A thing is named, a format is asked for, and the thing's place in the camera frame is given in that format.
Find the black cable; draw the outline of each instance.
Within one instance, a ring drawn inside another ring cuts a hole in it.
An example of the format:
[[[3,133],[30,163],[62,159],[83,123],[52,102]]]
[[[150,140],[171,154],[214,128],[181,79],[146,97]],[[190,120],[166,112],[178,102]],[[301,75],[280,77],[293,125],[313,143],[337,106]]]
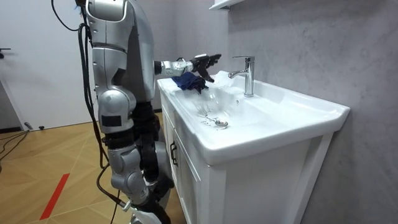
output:
[[[29,131],[25,131],[24,133],[25,133],[24,137],[23,137],[21,140],[19,140],[19,142],[18,142],[10,151],[8,151],[4,156],[2,156],[2,158],[0,158],[0,173],[1,173],[1,171],[2,171],[1,161],[2,161],[6,156],[8,156],[8,154],[10,154],[10,152],[12,152],[12,151],[19,145],[19,143],[21,143],[21,142],[26,138],[27,133],[29,133]],[[3,153],[3,152],[6,150],[6,145],[7,145],[9,142],[11,142],[11,141],[12,141],[13,139],[15,139],[15,138],[18,138],[19,136],[22,136],[22,134],[20,134],[20,135],[14,137],[14,138],[8,140],[8,141],[2,146],[3,150],[2,150],[0,153]]]
[[[6,146],[7,146],[8,143],[10,143],[12,140],[14,140],[14,139],[18,138],[19,136],[22,136],[23,134],[26,134],[26,133],[28,133],[28,132],[29,132],[29,131],[24,131],[23,133],[19,133],[19,134],[16,134],[16,135],[14,135],[14,136],[11,136],[11,137],[13,137],[13,138],[10,139],[10,140],[8,140],[6,143],[4,143],[4,145],[2,145],[2,151],[0,152],[0,154],[3,153],[3,152],[6,150]]]
[[[112,201],[114,201],[116,204],[118,205],[122,205],[124,204],[124,202],[122,200],[120,200],[118,197],[115,197],[113,194],[107,192],[104,188],[102,188],[101,184],[100,184],[100,180],[102,175],[104,174],[104,172],[106,171],[106,169],[109,167],[109,163],[105,165],[104,169],[101,170],[101,172],[99,173],[98,177],[97,177],[97,187],[99,188],[99,190],[104,193],[106,196],[108,196]]]
[[[83,29],[86,32],[85,36],[85,45],[83,46]],[[90,76],[89,76],[89,70],[88,70],[88,35],[90,33],[90,28],[88,27],[87,24],[80,24],[79,29],[78,29],[78,39],[79,39],[79,48],[80,48],[80,57],[81,57],[81,69],[83,72],[83,89],[84,89],[84,94],[85,94],[85,103],[88,109],[88,112],[90,114],[91,120],[93,122],[93,129],[94,133],[98,142],[99,146],[99,165],[102,169],[104,169],[103,165],[103,158],[105,157],[105,160],[108,162],[108,156],[105,153],[105,150],[102,147],[102,142],[101,142],[101,135],[100,135],[100,129],[98,128],[95,115],[94,115],[94,106],[93,106],[93,100],[91,96],[91,87],[90,87]]]
[[[113,223],[113,220],[114,220],[114,216],[115,216],[115,214],[116,214],[116,209],[118,208],[118,205],[117,205],[117,203],[115,203],[114,204],[114,210],[113,210],[113,215],[112,215],[112,219],[111,219],[111,223],[110,224],[112,224]]]
[[[55,10],[55,7],[54,7],[54,0],[51,0],[51,7],[52,7],[52,10],[53,10],[55,16],[57,17],[57,19],[62,23],[62,25],[63,25],[65,28],[67,28],[67,29],[70,30],[70,31],[77,31],[77,30],[78,30],[78,29],[71,29],[71,28],[69,28],[67,25],[65,25],[65,24],[62,22],[61,18],[58,16],[58,14],[57,14],[57,12],[56,12],[56,10]]]
[[[21,134],[24,134],[25,132],[21,132],[21,133],[18,133],[18,134],[15,134],[15,135],[13,135],[13,136],[8,136],[8,137],[6,137],[6,138],[2,138],[2,139],[0,139],[0,140],[5,140],[5,139],[9,139],[9,138],[12,138],[12,137],[14,137],[14,136],[18,136],[18,135],[21,135]]]
[[[81,16],[83,17],[83,23],[87,25],[87,13],[84,7],[80,7]]]

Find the chrome faucet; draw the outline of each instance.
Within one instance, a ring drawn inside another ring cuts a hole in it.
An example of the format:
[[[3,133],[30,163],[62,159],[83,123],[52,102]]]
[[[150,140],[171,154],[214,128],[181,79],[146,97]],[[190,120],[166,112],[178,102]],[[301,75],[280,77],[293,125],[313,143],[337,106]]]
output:
[[[233,58],[245,58],[246,69],[242,71],[230,72],[228,74],[229,78],[235,78],[237,75],[244,75],[246,77],[246,81],[244,84],[244,96],[252,97],[254,96],[253,88],[254,88],[254,60],[256,59],[254,56],[240,56]]]

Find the floor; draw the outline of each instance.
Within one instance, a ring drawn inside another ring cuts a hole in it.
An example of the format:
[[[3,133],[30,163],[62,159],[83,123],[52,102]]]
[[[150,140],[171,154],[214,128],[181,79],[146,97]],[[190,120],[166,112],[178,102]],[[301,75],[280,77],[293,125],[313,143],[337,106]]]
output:
[[[110,223],[114,203],[95,184],[100,168],[92,128],[91,123],[86,123],[31,132],[1,161],[0,223]],[[0,139],[13,134],[0,134]],[[7,149],[16,142],[8,144]],[[116,195],[110,176],[108,169],[101,185]],[[53,194],[56,195],[61,179],[66,184],[57,199]],[[173,224],[186,224],[175,189],[166,212]],[[128,224],[130,218],[131,212],[118,208],[114,223]]]

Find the gray wall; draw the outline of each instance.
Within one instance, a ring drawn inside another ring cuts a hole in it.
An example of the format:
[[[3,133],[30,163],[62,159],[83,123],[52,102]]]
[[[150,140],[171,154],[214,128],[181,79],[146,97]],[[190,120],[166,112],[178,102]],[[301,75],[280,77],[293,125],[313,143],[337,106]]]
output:
[[[247,0],[213,12],[213,0],[177,1],[178,53],[223,54],[213,69],[351,107],[335,135],[302,223],[398,223],[398,2]]]
[[[10,99],[0,82],[0,129],[16,128],[21,126],[17,114],[11,105]]]
[[[138,0],[144,9],[155,39],[155,60],[176,60],[177,41],[175,28],[175,3],[174,0]],[[156,80],[165,78],[156,76]],[[152,101],[154,109],[161,109],[160,92],[156,84],[156,94]]]

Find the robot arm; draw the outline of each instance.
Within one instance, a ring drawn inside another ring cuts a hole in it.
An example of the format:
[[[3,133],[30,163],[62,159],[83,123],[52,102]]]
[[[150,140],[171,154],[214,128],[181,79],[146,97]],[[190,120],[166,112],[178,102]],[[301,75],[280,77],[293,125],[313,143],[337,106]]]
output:
[[[209,76],[207,68],[218,63],[221,58],[221,54],[207,56],[206,54],[197,55],[194,59],[186,62],[184,59],[177,62],[155,62],[155,74],[166,75],[166,76],[181,76],[185,72],[198,72],[199,75],[206,81],[214,82]]]

